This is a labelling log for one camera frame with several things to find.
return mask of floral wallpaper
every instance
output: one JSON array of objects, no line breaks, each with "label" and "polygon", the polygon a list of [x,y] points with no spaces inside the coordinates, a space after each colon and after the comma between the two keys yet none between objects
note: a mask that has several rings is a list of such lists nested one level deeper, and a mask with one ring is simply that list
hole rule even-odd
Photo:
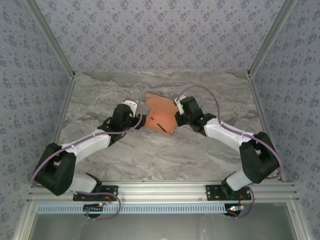
[{"label": "floral wallpaper", "polygon": [[320,2],[298,0],[254,79],[285,176],[320,239]]},{"label": "floral wallpaper", "polygon": [[37,0],[72,68],[247,70],[284,0]]},{"label": "floral wallpaper", "polygon": [[0,9],[0,239],[9,240],[69,78],[24,1]]}]

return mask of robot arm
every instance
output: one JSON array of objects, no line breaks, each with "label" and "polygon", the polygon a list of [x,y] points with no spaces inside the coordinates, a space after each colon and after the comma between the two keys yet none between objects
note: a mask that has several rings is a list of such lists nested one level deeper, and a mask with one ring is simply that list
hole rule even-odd
[{"label": "robot arm", "polygon": [[90,154],[110,147],[123,138],[127,130],[138,124],[140,118],[141,121],[135,129],[141,128],[146,122],[146,116],[136,116],[137,106],[136,102],[125,100],[117,105],[112,117],[106,119],[91,134],[63,145],[54,142],[49,144],[36,166],[36,171],[51,155],[58,151],[60,153],[52,157],[34,179],[56,196],[67,191],[88,193],[94,191],[100,181],[89,174],[75,173],[76,165]]},{"label": "robot arm", "polygon": [[[251,183],[261,183],[279,168],[277,159],[265,146],[247,137],[258,138],[275,149],[270,138],[264,132],[253,134],[241,131],[222,121],[219,122],[215,115],[204,114],[192,96],[181,96],[179,100],[174,102],[179,109],[175,115],[179,127],[190,125],[195,132],[217,139],[240,153],[242,169],[232,173],[221,182],[222,191],[228,198],[232,199],[233,196],[238,195],[237,192],[241,188]],[[241,132],[242,135],[233,133],[223,128],[222,125],[233,131]]]}]

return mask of orange box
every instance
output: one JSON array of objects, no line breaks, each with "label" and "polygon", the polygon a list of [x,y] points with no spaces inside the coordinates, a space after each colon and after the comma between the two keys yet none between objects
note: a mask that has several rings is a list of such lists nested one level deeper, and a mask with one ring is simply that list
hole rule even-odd
[{"label": "orange box", "polygon": [[177,125],[175,114],[179,111],[178,107],[171,99],[151,93],[145,96],[149,98],[145,104],[151,109],[145,126],[158,133],[171,136]]}]

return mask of enclosure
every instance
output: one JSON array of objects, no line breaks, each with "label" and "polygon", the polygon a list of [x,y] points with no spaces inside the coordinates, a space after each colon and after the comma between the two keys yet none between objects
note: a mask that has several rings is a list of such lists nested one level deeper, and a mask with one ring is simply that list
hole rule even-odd
[{"label": "enclosure", "polygon": [[[0,6],[1,239],[320,238],[318,1]],[[30,188],[49,143],[92,133],[124,99],[148,114],[146,94],[174,100],[191,85],[215,94],[226,124],[267,133],[283,161],[281,178],[252,186],[248,217],[229,219],[225,206],[235,201],[206,197],[208,185],[242,168],[240,154],[187,125],[172,136],[142,127],[76,165],[75,172],[117,186],[123,206],[110,221],[88,221],[90,202],[74,202],[73,193]],[[217,115],[202,89],[184,94]]]}]

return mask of marble surface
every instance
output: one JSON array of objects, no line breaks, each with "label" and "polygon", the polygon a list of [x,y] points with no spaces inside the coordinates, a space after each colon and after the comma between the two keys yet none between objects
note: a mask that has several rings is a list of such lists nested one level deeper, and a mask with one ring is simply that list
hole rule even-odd
[{"label": "marble surface", "polygon": [[[262,130],[244,72],[90,72],[75,75],[59,144],[93,132],[125,98],[138,100],[138,113],[146,114],[146,93],[174,99],[194,84],[216,94],[224,122],[249,132]],[[217,113],[204,90],[194,88],[185,95],[194,96],[204,113]],[[145,127],[128,133],[82,160],[76,171],[101,180],[222,180],[240,167],[236,151],[182,126],[171,137]]]}]

